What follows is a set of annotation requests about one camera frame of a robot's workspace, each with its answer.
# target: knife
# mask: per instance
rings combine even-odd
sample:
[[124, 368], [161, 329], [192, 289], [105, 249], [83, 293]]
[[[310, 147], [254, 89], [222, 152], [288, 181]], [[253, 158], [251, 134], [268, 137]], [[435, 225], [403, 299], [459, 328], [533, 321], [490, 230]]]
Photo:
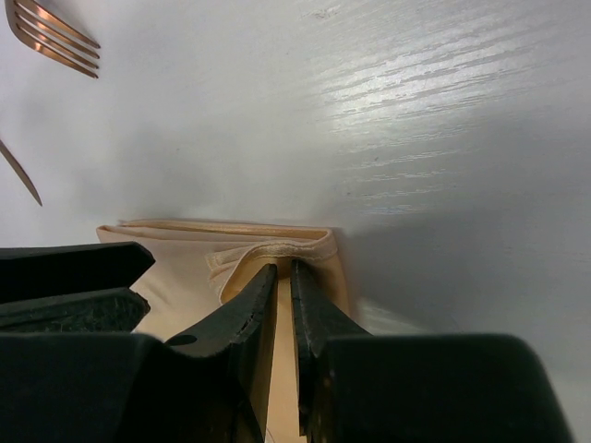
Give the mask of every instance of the knife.
[[41, 202], [41, 197], [39, 197], [39, 193], [37, 192], [37, 189], [35, 189], [35, 185], [30, 180], [27, 173], [25, 173], [25, 170], [22, 169], [22, 166], [20, 166], [17, 159], [15, 159], [14, 156], [10, 153], [10, 151], [8, 150], [6, 145], [2, 142], [2, 140], [0, 140], [0, 152], [2, 152], [2, 155], [4, 155], [4, 158], [6, 159], [8, 164], [12, 167], [12, 169], [15, 171], [15, 173], [17, 173], [18, 178], [20, 178], [20, 181], [27, 187], [27, 189], [29, 189], [29, 192], [33, 196], [33, 198], [35, 198], [35, 200], [37, 200], [37, 203], [39, 203], [39, 206], [43, 206], [43, 204]]

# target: table surface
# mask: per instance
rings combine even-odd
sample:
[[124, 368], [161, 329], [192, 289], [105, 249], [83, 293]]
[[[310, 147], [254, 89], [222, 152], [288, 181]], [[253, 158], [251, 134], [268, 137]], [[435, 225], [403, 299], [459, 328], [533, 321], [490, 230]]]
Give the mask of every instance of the table surface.
[[0, 20], [0, 138], [44, 202], [0, 162], [1, 246], [333, 226], [377, 329], [523, 337], [591, 441], [591, 2], [45, 4], [102, 45], [101, 77]]

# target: fork tine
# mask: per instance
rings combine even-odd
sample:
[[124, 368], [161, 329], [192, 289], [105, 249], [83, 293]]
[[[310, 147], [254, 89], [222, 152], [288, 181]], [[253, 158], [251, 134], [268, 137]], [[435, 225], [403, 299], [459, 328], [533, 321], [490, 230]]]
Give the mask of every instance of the fork tine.
[[69, 60], [68, 58], [65, 58], [63, 55], [56, 52], [53, 48], [47, 46], [41, 40], [38, 40], [35, 37], [30, 36], [24, 30], [19, 30], [19, 32], [16, 33], [16, 36], [21, 42], [25, 43], [33, 51], [37, 51], [38, 53], [41, 53], [41, 54], [51, 58], [52, 60], [55, 60], [56, 62], [61, 63], [62, 65], [66, 65], [68, 67], [71, 67], [72, 69], [76, 69], [78, 72], [81, 72], [82, 74], [85, 74], [91, 78], [98, 78], [99, 77], [94, 72], [87, 69], [86, 67], [80, 66], [77, 63], [74, 63], [73, 61]]
[[47, 26], [42, 21], [39, 21], [37, 16], [33, 15], [28, 9], [26, 9], [22, 5], [17, 5], [17, 7], [18, 7], [18, 11], [15, 11], [15, 14], [17, 15], [17, 18], [21, 18], [21, 21], [25, 20], [25, 22], [29, 22], [33, 26], [36, 26], [40, 30], [44, 31], [46, 34], [56, 37], [56, 39], [61, 40], [65, 44], [69, 44], [70, 46], [72, 46], [77, 51], [80, 51], [81, 53], [84, 53], [92, 58], [97, 58], [97, 59], [101, 58], [92, 49], [89, 49], [86, 46], [83, 46], [78, 42], [74, 42], [72, 39], [70, 39], [66, 35], [64, 35], [60, 32], [57, 32], [53, 28], [50, 28], [49, 26]]
[[74, 28], [69, 26], [67, 23], [65, 23], [63, 20], [54, 16], [51, 12], [49, 12], [48, 10], [43, 8], [42, 6], [38, 5], [33, 0], [12, 0], [12, 1], [15, 2], [15, 5], [24, 6], [30, 12], [37, 15], [42, 20], [45, 20], [46, 22], [55, 26], [56, 28], [58, 28], [59, 30], [64, 32], [65, 34], [73, 35], [81, 42], [84, 42], [95, 49], [99, 49], [101, 47], [99, 45], [99, 43], [95, 42], [94, 40], [90, 39], [89, 37], [85, 36], [84, 34], [81, 34], [77, 30], [75, 30]]
[[41, 34], [39, 32], [39, 30], [36, 30], [35, 28], [33, 28], [29, 23], [22, 20], [20, 17], [17, 17], [17, 26], [23, 32], [26, 32], [27, 34], [29, 34], [33, 39], [36, 39], [36, 40], [39, 40], [39, 41], [45, 43], [46, 46], [51, 47], [56, 52], [65, 54], [68, 57], [73, 58], [75, 61], [77, 61], [83, 65], [86, 65], [90, 68], [93, 68], [93, 69], [99, 68], [97, 65], [95, 65], [90, 60], [87, 60], [86, 58], [81, 57], [80, 55], [78, 55], [76, 53], [73, 53], [72, 51], [67, 49], [63, 44], [61, 44], [59, 42], [55, 42], [55, 41], [51, 40], [49, 37], [46, 37], [45, 35]]

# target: cloth napkin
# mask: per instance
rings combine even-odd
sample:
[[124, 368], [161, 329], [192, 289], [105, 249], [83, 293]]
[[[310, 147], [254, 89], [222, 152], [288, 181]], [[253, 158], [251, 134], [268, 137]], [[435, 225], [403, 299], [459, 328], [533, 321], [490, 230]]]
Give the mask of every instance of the cloth napkin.
[[325, 293], [351, 315], [330, 229], [145, 220], [101, 226], [97, 234], [103, 243], [138, 242], [154, 255], [156, 263], [132, 286], [151, 306], [135, 331], [163, 341], [231, 300], [264, 264], [277, 265], [279, 293], [267, 438], [277, 443], [305, 441], [299, 436], [290, 262], [299, 258], [313, 266]]

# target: copper fork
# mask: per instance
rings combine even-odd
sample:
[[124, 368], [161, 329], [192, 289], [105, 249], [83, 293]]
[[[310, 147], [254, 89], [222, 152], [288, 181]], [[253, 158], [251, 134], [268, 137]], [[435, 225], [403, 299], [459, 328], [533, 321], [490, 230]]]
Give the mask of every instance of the copper fork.
[[99, 43], [78, 32], [33, 0], [5, 0], [10, 29], [34, 51], [92, 78]]

